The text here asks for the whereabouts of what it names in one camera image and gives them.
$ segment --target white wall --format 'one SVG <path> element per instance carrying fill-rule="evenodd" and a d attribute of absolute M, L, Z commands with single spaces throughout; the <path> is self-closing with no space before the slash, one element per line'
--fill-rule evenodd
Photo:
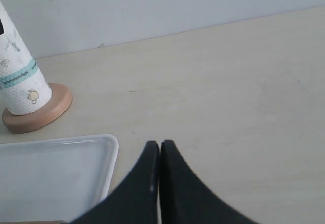
<path fill-rule="evenodd" d="M 325 4 L 325 0 L 1 0 L 35 58 Z"/>

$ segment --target wooden base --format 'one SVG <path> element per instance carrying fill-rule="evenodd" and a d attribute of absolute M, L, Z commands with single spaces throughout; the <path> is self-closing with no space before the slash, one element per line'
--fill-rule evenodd
<path fill-rule="evenodd" d="M 52 89 L 52 97 L 39 110 L 21 116 L 11 114 L 7 108 L 3 111 L 2 122 L 9 131 L 22 134 L 40 129 L 58 119 L 68 109 L 72 102 L 69 89 L 58 83 L 49 85 Z"/>

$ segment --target paper towel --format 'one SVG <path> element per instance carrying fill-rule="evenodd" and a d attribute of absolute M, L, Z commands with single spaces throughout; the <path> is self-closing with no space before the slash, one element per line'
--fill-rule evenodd
<path fill-rule="evenodd" d="M 0 20 L 0 93 L 12 114 L 29 114 L 51 99 L 52 90 L 1 2 Z"/>

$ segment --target table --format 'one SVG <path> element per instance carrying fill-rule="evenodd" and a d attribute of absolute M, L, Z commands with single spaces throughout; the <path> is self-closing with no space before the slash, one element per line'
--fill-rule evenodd
<path fill-rule="evenodd" d="M 254 220 L 323 223 L 324 44 L 316 7 L 42 58 L 73 104 L 32 133 L 1 125 L 0 142 L 113 134 L 114 189 L 147 140 L 173 139 L 206 185 Z"/>

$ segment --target white tray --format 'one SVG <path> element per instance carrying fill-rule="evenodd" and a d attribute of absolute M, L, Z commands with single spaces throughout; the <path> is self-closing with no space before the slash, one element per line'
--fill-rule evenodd
<path fill-rule="evenodd" d="M 0 222 L 77 218 L 107 196 L 117 151 L 109 134 L 0 144 Z"/>

